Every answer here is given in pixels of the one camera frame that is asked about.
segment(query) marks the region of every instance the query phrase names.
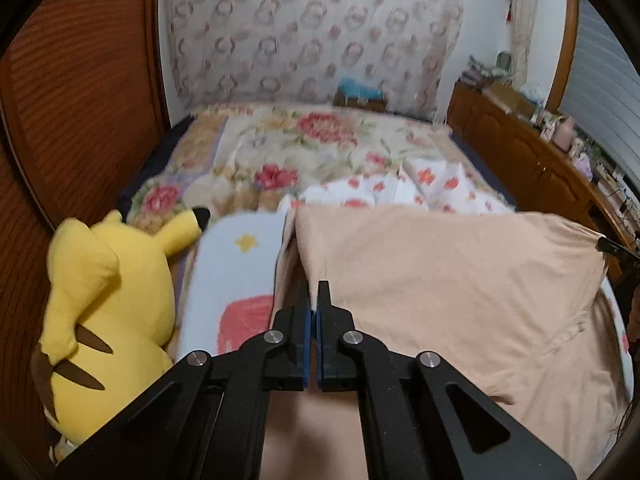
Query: wall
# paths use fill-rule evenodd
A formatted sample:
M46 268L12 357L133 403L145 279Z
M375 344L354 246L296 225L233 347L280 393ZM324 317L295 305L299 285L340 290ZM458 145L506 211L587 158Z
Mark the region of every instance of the wall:
M466 68L469 55L494 63L501 50L508 50L506 18L508 0L464 0L465 14L458 42L442 70L438 89L438 118L447 113L453 86Z
M529 51L527 86L537 86L545 101L556 76L564 37L566 0L538 0L536 24Z
M453 86L466 68L469 55L492 63L501 50L508 50L508 33L505 20L509 10L508 0L464 0L465 14L458 42L445 63L438 90L438 116L444 118ZM178 99L169 58L165 0L158 1L160 57L164 92L172 124L186 115L184 105Z
M180 121L186 114L184 105L178 99L175 89L174 76L169 58L169 35L166 26L166 0L158 0L158 38L160 43L160 62L162 65L162 79L164 82L164 96L169 110L171 125Z

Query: wooden wardrobe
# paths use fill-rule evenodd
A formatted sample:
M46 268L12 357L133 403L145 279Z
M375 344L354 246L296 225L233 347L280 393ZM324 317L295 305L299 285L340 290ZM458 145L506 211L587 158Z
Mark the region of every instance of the wooden wardrobe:
M0 59L0 436L36 478L52 472L30 377L48 243L113 208L168 127L157 20L158 0L41 0Z

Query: window blind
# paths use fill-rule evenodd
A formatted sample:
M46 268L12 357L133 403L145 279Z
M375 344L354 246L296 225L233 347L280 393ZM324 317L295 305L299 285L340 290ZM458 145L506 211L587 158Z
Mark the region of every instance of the window blind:
M640 187L640 76L587 0L580 0L574 62L560 111Z

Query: cardboard box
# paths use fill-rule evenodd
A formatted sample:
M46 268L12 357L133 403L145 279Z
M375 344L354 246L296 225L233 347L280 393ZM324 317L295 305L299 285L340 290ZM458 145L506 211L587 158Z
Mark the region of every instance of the cardboard box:
M484 92L487 92L489 97L493 96L497 98L500 102L505 104L512 113L520 114L527 119L530 119L536 111L536 105L527 101L523 95L516 92L510 86L494 82L485 88Z
M365 99L357 97L345 99L342 91L338 90L334 96L334 106L359 108L360 110L368 110L369 112L385 112L386 99Z

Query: black metal bracket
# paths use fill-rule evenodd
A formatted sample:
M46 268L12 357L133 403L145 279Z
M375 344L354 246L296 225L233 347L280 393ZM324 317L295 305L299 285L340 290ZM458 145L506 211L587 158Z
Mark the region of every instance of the black metal bracket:
M575 480L568 464L435 352L408 357L355 329L319 283L322 391L355 391L372 480ZM269 394L308 380L308 288L237 351L191 352L61 462L54 477L249 480Z
M610 254L611 256L619 259L625 267L631 268L635 275L640 279L640 256L605 237L598 240L596 248L600 252Z

